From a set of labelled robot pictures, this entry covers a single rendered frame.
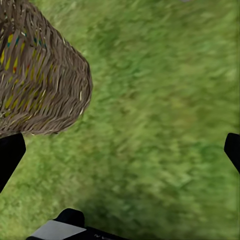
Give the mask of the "wicker basket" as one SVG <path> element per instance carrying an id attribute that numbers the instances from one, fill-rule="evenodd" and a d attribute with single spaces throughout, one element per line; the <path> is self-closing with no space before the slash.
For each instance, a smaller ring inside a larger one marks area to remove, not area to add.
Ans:
<path id="1" fill-rule="evenodd" d="M 8 47 L 11 33 L 13 38 Z M 91 102 L 94 85 L 87 59 L 29 0 L 0 0 L 0 58 L 3 50 L 0 139 L 18 133 L 58 135 L 69 130 Z M 11 96 L 11 103 L 5 108 Z"/>

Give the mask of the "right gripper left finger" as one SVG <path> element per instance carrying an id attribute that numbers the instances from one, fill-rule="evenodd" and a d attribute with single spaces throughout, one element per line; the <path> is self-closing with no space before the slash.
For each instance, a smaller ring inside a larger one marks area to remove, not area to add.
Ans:
<path id="1" fill-rule="evenodd" d="M 25 153 L 26 144 L 21 133 L 0 139 L 0 193 Z"/>

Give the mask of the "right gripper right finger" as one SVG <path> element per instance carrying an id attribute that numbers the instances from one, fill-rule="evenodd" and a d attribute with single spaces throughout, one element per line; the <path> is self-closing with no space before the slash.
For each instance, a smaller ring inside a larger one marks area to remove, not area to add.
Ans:
<path id="1" fill-rule="evenodd" d="M 229 133 L 227 135 L 224 151 L 235 165 L 240 173 L 240 135 L 235 133 Z"/>

